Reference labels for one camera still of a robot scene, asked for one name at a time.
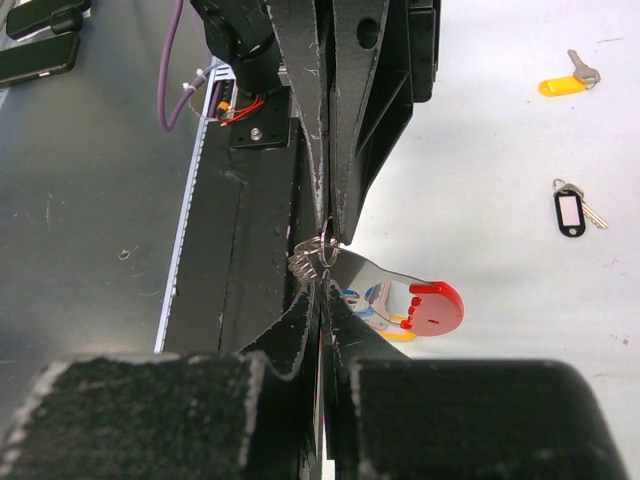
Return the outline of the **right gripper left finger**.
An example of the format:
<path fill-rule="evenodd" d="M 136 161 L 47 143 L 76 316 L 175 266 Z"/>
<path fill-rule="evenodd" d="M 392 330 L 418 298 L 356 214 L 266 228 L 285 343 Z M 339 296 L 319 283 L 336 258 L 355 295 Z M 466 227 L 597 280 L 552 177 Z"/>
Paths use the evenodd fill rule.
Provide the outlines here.
<path fill-rule="evenodd" d="M 1 443 L 5 479 L 308 479 L 319 460 L 316 289 L 237 353 L 47 365 Z"/>

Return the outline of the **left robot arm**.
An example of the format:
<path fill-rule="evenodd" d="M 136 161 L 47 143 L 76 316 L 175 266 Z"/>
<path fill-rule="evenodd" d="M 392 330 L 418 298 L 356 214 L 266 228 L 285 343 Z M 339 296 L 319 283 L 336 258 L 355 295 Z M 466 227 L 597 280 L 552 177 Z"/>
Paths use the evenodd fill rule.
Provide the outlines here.
<path fill-rule="evenodd" d="M 314 218 L 353 240 L 366 194 L 430 100 L 438 1 L 197 1 L 211 53 L 239 88 L 291 90 L 304 132 Z"/>

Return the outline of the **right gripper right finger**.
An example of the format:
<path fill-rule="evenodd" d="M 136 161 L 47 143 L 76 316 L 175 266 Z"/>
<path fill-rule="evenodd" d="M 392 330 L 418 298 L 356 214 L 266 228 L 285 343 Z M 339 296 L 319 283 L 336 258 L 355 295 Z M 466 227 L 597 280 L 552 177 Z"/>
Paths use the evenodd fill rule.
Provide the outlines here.
<path fill-rule="evenodd" d="M 548 359 L 411 359 L 324 290 L 340 479 L 625 479 L 594 393 Z"/>

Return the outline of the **red-handled metal key holder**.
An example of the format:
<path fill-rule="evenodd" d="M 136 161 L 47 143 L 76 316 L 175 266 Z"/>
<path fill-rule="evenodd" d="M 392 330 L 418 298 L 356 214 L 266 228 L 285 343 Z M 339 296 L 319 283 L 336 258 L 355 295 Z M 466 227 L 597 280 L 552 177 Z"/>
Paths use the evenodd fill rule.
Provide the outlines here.
<path fill-rule="evenodd" d="M 464 320 L 464 302 L 450 284 L 384 269 L 329 240 L 326 233 L 298 243 L 288 257 L 288 267 L 301 283 L 328 273 L 346 303 L 366 299 L 375 315 L 399 323 L 417 338 L 449 334 Z"/>

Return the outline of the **key with black tag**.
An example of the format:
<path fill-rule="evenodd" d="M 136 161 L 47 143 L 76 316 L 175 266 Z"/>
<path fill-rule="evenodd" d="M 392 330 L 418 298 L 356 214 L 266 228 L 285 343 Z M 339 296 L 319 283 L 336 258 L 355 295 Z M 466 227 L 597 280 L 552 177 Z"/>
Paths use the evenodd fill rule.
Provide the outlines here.
<path fill-rule="evenodd" d="M 553 200 L 560 233 L 568 238 L 585 234 L 587 222 L 598 229 L 607 229 L 608 223 L 585 200 L 584 191 L 577 185 L 560 178 L 553 180 Z"/>

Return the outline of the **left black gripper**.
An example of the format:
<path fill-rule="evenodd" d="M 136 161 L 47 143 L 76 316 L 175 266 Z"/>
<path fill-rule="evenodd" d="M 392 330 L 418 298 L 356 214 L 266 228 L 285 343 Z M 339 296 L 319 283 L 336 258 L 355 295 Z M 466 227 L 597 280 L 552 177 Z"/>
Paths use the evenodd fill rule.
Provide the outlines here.
<path fill-rule="evenodd" d="M 331 89 L 334 235 L 350 244 L 364 200 L 413 114 L 431 99 L 439 59 L 440 1 L 335 1 Z M 270 1 L 268 13 L 308 149 L 315 225 L 328 217 L 328 157 L 313 1 Z"/>

